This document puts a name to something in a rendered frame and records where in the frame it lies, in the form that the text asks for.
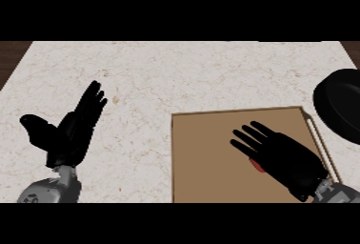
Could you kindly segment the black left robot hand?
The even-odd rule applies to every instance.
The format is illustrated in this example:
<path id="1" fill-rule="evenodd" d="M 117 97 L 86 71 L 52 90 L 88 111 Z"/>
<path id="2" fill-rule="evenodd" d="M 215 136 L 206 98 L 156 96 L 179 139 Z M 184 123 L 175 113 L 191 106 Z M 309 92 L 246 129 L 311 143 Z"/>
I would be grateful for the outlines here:
<path id="1" fill-rule="evenodd" d="M 30 136 L 30 143 L 46 151 L 46 166 L 76 167 L 88 154 L 94 131 L 107 104 L 103 84 L 94 81 L 80 98 L 76 110 L 69 112 L 60 125 L 52 125 L 36 114 L 26 114 L 20 123 Z"/>

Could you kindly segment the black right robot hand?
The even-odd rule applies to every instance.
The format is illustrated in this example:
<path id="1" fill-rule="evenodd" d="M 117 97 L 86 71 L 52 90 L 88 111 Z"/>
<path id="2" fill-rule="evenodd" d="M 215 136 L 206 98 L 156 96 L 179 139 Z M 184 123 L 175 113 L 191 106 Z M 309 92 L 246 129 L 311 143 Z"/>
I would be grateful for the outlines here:
<path id="1" fill-rule="evenodd" d="M 272 131 L 257 121 L 232 133 L 241 141 L 232 139 L 231 145 L 284 184 L 293 196 L 306 202 L 316 195 L 318 186 L 330 174 L 318 155 L 290 136 Z"/>

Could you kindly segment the red bell pepper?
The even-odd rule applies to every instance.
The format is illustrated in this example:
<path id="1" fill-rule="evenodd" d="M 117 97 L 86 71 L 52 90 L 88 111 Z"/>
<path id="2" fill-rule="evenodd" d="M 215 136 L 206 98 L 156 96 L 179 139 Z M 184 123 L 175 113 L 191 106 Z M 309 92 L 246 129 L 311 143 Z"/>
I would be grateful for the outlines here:
<path id="1" fill-rule="evenodd" d="M 257 163 L 252 158 L 250 158 L 250 161 L 252 161 L 252 163 L 253 163 L 256 169 L 257 169 L 262 173 L 266 173 L 266 170 L 262 169 L 259 163 Z"/>

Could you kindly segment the brown wooden tray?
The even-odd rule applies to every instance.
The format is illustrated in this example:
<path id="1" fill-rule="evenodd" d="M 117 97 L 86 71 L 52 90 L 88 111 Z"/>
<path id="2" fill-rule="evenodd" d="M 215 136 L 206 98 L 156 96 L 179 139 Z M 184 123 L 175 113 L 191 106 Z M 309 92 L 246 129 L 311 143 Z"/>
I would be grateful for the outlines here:
<path id="1" fill-rule="evenodd" d="M 319 156 L 330 179 L 342 180 L 316 122 L 300 106 L 172 116 L 172 200 L 176 203 L 294 203 L 297 198 L 231 145 L 253 121 L 293 137 Z"/>

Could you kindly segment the black pot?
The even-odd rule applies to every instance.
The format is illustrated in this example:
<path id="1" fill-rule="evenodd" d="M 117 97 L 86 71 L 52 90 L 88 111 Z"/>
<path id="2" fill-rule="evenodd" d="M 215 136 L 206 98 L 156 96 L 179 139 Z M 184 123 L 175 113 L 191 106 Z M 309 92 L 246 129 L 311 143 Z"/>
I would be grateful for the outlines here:
<path id="1" fill-rule="evenodd" d="M 315 87 L 314 101 L 328 128 L 360 145 L 360 70 L 334 71 Z"/>

